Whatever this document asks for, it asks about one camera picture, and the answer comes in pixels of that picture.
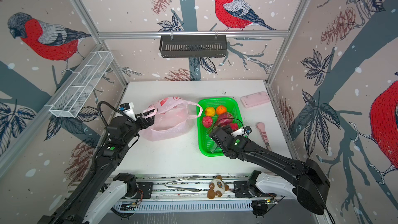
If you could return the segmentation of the green plastic basket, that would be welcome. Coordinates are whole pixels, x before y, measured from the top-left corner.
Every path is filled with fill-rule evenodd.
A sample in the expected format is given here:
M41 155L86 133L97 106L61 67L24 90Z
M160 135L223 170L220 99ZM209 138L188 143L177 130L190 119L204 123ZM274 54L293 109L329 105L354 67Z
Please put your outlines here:
M236 123L239 128L243 127L242 117L238 103L235 99L230 97L218 97L210 99L202 99L198 102L203 109L202 115L197 119L198 127L198 145L201 153L207 157L219 157L223 155L222 149L209 137L212 127L206 128L203 126L203 118L205 117L205 110L208 107L217 109L219 106L224 106L227 112L232 115L232 123Z

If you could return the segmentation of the pink plastic bag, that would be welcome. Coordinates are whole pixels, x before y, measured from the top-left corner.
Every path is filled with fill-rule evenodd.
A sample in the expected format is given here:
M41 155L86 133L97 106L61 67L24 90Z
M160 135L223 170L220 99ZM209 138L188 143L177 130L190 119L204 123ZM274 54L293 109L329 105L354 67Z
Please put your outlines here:
M151 110L154 124L139 131L139 135L149 141L173 139L188 133L203 113L198 103L177 96L163 98L151 104L145 112Z

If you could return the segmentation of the red fruit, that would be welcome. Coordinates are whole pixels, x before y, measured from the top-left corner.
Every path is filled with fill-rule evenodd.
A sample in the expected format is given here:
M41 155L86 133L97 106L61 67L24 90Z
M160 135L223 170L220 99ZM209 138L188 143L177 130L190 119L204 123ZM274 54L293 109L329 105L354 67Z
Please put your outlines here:
M205 117L203 117L202 125L203 125L205 128L210 128L210 127L212 127L212 126L213 126L213 123L214 123L214 121L213 121L213 119L212 119L211 116L205 116Z

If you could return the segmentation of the orange fruit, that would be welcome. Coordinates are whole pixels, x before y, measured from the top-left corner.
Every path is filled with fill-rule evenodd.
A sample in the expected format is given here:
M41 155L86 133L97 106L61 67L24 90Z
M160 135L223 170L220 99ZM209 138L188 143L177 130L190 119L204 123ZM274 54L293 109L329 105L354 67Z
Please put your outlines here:
M227 111L228 111L227 108L225 106L223 106L223 105L220 105L220 106L218 106L216 108L216 114L217 115L225 114Z

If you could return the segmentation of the yellow fruit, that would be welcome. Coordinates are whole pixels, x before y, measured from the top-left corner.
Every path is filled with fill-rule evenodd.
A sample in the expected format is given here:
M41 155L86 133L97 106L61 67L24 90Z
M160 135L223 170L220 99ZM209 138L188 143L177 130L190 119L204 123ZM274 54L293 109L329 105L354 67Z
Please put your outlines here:
M205 116L213 117L216 114L216 110L213 107L207 107L205 109Z

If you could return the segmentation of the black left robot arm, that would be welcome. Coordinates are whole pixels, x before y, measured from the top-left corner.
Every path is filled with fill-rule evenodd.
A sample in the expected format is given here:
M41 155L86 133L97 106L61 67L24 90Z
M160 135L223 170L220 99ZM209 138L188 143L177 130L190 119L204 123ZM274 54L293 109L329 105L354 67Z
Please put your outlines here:
M105 183L139 140L139 132L154 124L157 111L151 107L136 115L131 103L111 110L118 116L110 122L102 119L105 139L92 157L88 174L51 216L40 218L40 224L97 224L120 199L144 198L133 174L120 173L110 186Z

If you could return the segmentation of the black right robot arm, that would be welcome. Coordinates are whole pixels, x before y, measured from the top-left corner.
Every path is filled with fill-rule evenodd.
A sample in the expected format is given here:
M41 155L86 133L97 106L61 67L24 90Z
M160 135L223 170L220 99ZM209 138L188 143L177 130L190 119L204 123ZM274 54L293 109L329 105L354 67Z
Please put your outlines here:
M230 159L256 164L285 179L298 203L308 211L323 215L330 182L314 160L305 162L284 157L265 149L243 135L235 135L230 127L215 127L209 137Z

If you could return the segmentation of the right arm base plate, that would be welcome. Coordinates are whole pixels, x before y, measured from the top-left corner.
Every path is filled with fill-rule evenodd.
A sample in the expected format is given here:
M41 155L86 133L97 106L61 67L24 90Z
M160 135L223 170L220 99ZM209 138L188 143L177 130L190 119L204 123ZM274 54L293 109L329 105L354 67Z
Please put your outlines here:
M277 194L263 193L248 181L235 181L232 192L236 198L275 198Z

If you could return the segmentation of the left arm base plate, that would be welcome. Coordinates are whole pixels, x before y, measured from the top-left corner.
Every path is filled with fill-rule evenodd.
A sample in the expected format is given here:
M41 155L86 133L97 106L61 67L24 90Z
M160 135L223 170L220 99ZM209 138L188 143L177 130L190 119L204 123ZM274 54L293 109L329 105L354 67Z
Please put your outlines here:
M152 182L138 182L137 184L137 193L133 197L133 199L151 199L152 191L153 191L153 183Z

